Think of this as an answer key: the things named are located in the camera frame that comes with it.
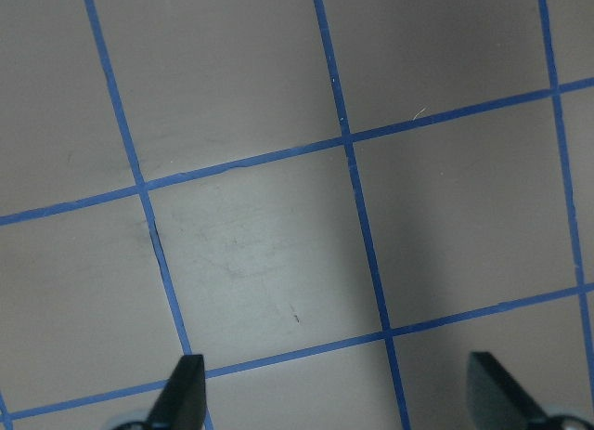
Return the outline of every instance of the white scratch mark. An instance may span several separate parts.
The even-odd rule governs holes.
[[[421,116],[421,115],[422,115],[422,113],[423,113],[425,110],[427,110],[427,107],[423,108],[421,111],[419,111],[417,114],[415,114],[415,117],[413,117],[413,118],[412,118],[412,120],[413,120],[413,121],[417,120],[417,118],[418,118],[419,116]]]

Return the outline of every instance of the blue grid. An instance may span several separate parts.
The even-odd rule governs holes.
[[[174,318],[174,324],[177,330],[177,334],[185,354],[190,354],[191,346],[187,338],[184,321],[181,315],[179,304],[175,296],[174,286],[167,267],[167,261],[165,259],[161,241],[159,239],[159,233],[155,224],[155,215],[150,202],[149,192],[154,189],[159,189],[174,184],[187,182],[194,179],[199,179],[207,176],[213,176],[225,172],[231,168],[237,167],[249,167],[260,165],[263,163],[270,163],[282,159],[288,159],[294,156],[305,155],[312,152],[321,150],[328,150],[336,147],[343,147],[347,162],[349,175],[351,177],[351,183],[355,194],[355,203],[359,216],[361,231],[366,247],[369,270],[372,276],[373,288],[376,295],[376,302],[378,305],[378,311],[381,319],[381,331],[370,334],[365,334],[349,339],[344,339],[337,342],[332,342],[324,345],[317,345],[308,347],[289,353],[275,355],[268,358],[260,358],[257,360],[251,360],[248,362],[242,362],[239,364],[210,370],[207,371],[207,378],[214,378],[219,376],[228,375],[235,372],[252,370],[263,366],[278,364],[284,361],[296,360],[298,358],[307,358],[316,354],[322,354],[338,349],[363,345],[371,342],[378,342],[383,340],[386,345],[386,351],[388,360],[391,368],[391,373],[394,382],[394,392],[396,394],[396,400],[398,409],[400,411],[400,417],[403,428],[405,430],[410,429],[410,422],[407,416],[407,404],[405,399],[405,392],[400,379],[400,373],[398,370],[398,362],[396,356],[396,350],[394,347],[393,338],[399,335],[410,334],[414,332],[423,332],[430,329],[446,326],[453,323],[462,322],[470,319],[477,319],[484,316],[500,314],[507,311],[511,311],[516,308],[533,306],[538,304],[555,301],[562,298],[576,296],[579,300],[580,315],[582,320],[582,328],[584,335],[584,346],[586,351],[586,357],[588,361],[588,371],[590,379],[590,390],[592,397],[594,397],[594,347],[592,344],[591,327],[589,321],[588,301],[587,294],[594,291],[594,283],[588,283],[585,280],[584,270],[582,266],[582,254],[579,240],[579,229],[575,212],[574,205],[574,194],[573,194],[573,182],[571,176],[571,166],[569,161],[569,152],[567,149],[567,140],[565,135],[563,114],[562,114],[562,100],[561,95],[563,93],[573,92],[582,90],[585,88],[594,87],[594,78],[582,79],[575,82],[560,84],[556,65],[555,56],[553,52],[552,37],[550,32],[549,24],[549,10],[547,6],[547,0],[538,0],[538,7],[540,11],[541,27],[543,33],[543,39],[545,44],[545,53],[549,72],[549,84],[550,88],[532,91],[508,98],[499,98],[495,100],[486,101],[483,103],[470,105],[467,107],[455,109],[452,111],[445,111],[437,113],[431,116],[422,117],[413,121],[406,121],[398,124],[386,125],[380,128],[374,128],[367,131],[358,133],[352,133],[348,123],[348,116],[344,104],[344,98],[342,95],[340,76],[338,73],[338,66],[334,57],[332,48],[332,42],[330,38],[330,31],[328,20],[324,9],[323,0],[313,0],[316,8],[316,16],[318,21],[318,27],[321,34],[322,43],[326,55],[326,60],[329,69],[329,78],[332,87],[332,92],[336,104],[337,115],[341,126],[341,136],[335,137],[328,140],[315,142],[302,147],[295,147],[291,149],[278,150],[250,158],[240,159],[229,163],[221,163],[201,169],[197,169],[191,172],[170,175],[150,181],[145,181],[138,163],[135,146],[130,135],[128,123],[126,121],[125,113],[123,110],[122,101],[118,91],[118,86],[115,80],[114,72],[110,63],[110,56],[108,53],[107,46],[105,44],[103,34],[101,31],[97,9],[95,7],[94,0],[84,0],[87,15],[95,42],[97,45],[97,53],[101,61],[103,71],[107,78],[108,90],[110,93],[111,103],[114,109],[116,120],[120,128],[124,148],[127,154],[128,162],[131,167],[135,179],[135,185],[124,189],[118,189],[107,193],[98,194],[96,196],[87,197],[81,200],[72,202],[62,202],[51,206],[32,209],[25,212],[16,213],[13,215],[0,216],[0,227],[8,224],[19,223],[22,221],[33,220],[35,218],[58,215],[78,209],[82,209],[88,206],[97,205],[105,202],[115,201],[121,198],[138,196],[142,202],[142,206],[145,212],[145,217],[148,223],[148,229],[150,233],[153,250],[159,268],[161,272],[161,278],[163,282],[163,288],[167,294],[169,306],[171,308],[172,316]],[[482,307],[458,314],[453,314],[439,319],[426,320],[423,322],[392,328],[388,317],[387,308],[385,305],[385,299],[383,296],[383,289],[381,286],[381,276],[378,268],[378,263],[375,255],[373,246],[373,240],[371,236],[371,230],[368,222],[368,215],[363,197],[363,191],[361,187],[361,181],[359,178],[358,168],[356,164],[355,150],[353,144],[358,141],[368,140],[374,137],[381,137],[386,135],[393,135],[400,132],[409,131],[412,129],[420,128],[426,125],[439,124],[443,122],[449,122],[454,119],[471,116],[481,112],[497,110],[500,108],[510,107],[534,100],[540,100],[544,98],[550,98],[552,107],[555,114],[555,126],[557,131],[557,139],[559,145],[559,156],[562,167],[562,179],[566,201],[568,226],[571,236],[573,259],[575,264],[575,279],[576,286],[567,288],[559,291],[550,293],[544,293],[540,295],[533,295],[509,302],[503,302],[497,305]],[[149,391],[161,389],[164,386],[165,381],[157,381],[148,384],[135,385],[128,388],[114,390],[103,394],[93,395],[89,397],[80,397],[73,400],[63,401],[55,404],[46,405],[43,407],[36,407],[28,410],[19,410],[10,412],[6,409],[5,401],[0,393],[0,415],[1,422],[4,424],[6,430],[13,430],[12,422],[15,420],[25,419],[37,415],[46,413],[56,412],[60,410],[68,410],[76,407],[82,407],[85,405],[95,404],[98,402],[112,400],[116,398],[128,397]],[[214,429],[213,422],[210,415],[207,415],[206,428],[211,430]]]

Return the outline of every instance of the floor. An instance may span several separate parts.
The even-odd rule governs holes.
[[[594,419],[593,7],[0,0],[0,430]]]

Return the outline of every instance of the black object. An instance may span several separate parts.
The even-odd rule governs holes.
[[[471,353],[466,394],[478,430],[594,430],[574,416],[549,417],[491,353]]]
[[[206,416],[204,357],[182,356],[145,422],[113,430],[200,430]]]

